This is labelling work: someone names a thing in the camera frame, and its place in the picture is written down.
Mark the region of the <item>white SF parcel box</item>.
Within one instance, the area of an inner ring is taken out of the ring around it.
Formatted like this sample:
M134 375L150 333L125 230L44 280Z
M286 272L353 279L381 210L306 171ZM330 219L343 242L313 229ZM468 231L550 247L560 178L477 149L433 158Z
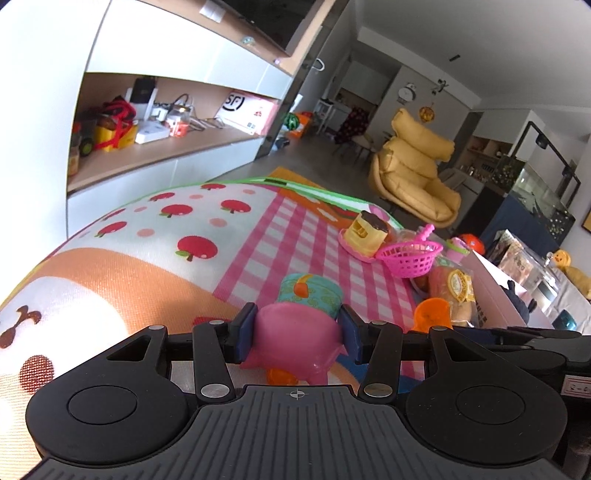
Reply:
M279 107L276 99L232 90L214 118L243 133L263 136L273 124Z

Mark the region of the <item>orange hanging ornament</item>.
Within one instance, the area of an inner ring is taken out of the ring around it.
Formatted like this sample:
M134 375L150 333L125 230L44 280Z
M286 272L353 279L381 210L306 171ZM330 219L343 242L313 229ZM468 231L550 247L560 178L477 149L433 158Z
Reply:
M435 111L432 106L423 106L419 110L419 118L420 120L427 124L432 122L435 119Z

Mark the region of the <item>black television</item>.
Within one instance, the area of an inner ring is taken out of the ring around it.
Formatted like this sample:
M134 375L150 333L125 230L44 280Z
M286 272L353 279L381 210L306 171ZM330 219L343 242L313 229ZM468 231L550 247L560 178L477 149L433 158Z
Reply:
M226 0L218 1L288 56L311 25L321 0Z

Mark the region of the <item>panda wall clock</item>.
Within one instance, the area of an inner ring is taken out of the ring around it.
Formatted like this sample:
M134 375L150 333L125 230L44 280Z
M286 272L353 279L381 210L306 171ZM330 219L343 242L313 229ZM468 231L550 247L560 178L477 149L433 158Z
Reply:
M404 87L398 90L398 101L403 105L414 102L416 98L416 86L413 83L407 83Z

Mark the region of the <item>white flat box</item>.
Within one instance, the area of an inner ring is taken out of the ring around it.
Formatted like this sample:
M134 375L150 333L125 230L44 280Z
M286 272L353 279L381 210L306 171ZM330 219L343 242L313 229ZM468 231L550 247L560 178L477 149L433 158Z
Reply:
M139 145L159 141L168 138L170 129L166 124L158 121L147 120L138 123L134 142Z

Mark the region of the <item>glass fish tank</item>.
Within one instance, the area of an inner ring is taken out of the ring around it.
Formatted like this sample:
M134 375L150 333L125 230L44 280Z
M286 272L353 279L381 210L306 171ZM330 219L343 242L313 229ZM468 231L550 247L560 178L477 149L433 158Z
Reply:
M492 177L492 184L512 197L535 220L558 247L567 237L575 218L559 196L526 162L504 155Z

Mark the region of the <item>colourful play mat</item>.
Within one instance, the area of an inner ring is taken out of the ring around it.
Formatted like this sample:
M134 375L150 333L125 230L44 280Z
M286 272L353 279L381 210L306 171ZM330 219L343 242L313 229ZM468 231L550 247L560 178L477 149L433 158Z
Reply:
M375 204L273 176L169 188L113 209L36 266L1 307L1 403L151 324L172 333L266 306L287 275L335 282L360 317L410 329L406 280L339 239Z

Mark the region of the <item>packaged bread bun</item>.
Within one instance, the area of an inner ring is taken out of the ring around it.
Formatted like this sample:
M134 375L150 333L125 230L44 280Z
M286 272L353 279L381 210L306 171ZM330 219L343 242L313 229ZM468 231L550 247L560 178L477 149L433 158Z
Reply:
M436 266L430 271L428 280L430 296L448 302L454 325L467 326L477 318L476 298L469 274L456 267Z

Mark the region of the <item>watermelon ball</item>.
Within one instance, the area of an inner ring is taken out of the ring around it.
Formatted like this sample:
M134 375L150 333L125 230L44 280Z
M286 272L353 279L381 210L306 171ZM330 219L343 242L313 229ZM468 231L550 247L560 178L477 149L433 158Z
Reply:
M298 126L300 126L301 121L297 117L297 114L294 113L287 113L286 117L283 118L283 127L287 129L287 131L294 131L297 130Z

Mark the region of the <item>orange paper bag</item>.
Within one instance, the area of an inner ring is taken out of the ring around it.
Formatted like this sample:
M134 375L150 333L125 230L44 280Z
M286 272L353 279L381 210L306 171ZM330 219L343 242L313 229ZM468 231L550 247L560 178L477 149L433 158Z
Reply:
M297 128L290 131L290 135L294 138L304 137L308 133L308 130L310 130L312 123L314 123L314 114L310 111L297 112L295 113L295 117L298 120Z

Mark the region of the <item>pink pig toy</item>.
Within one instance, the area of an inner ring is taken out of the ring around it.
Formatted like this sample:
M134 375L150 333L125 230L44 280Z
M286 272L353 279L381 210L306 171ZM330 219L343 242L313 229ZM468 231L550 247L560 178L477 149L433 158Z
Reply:
M325 277L285 276L276 302L256 313L242 368L263 369L271 385L327 384L332 364L344 351L337 321L343 299L342 288Z

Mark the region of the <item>large glass nut jar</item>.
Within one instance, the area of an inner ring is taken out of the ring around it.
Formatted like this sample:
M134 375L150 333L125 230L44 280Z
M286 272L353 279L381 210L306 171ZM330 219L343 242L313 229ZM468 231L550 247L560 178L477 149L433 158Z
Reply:
M528 291L534 290L546 273L541 257L507 229L496 232L486 258Z

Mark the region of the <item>yellow duck plush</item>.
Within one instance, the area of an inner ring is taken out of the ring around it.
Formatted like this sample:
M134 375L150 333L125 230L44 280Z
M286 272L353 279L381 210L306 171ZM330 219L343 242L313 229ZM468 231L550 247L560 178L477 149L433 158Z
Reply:
M588 300L591 300L591 279L583 271L572 265L572 258L565 250L557 250L552 254L552 259L557 267L566 275L580 293Z

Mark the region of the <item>pink plastic strainer basket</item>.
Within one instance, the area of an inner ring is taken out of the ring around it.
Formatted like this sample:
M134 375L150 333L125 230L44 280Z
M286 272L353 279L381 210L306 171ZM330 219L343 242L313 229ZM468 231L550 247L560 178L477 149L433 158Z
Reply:
M412 240L386 245L379 249L376 258L396 278L411 279L427 275L442 253L443 246L429 237L435 231L427 224Z

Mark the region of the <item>black plush toy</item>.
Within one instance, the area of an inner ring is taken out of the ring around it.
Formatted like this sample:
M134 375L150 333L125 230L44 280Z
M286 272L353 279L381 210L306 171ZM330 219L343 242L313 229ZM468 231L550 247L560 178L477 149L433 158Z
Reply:
M524 323L528 325L530 316L536 310L538 303L535 299L532 299L528 304L526 304L525 301L517 295L515 287L516 283L510 279L507 281L507 286L503 287L503 290Z

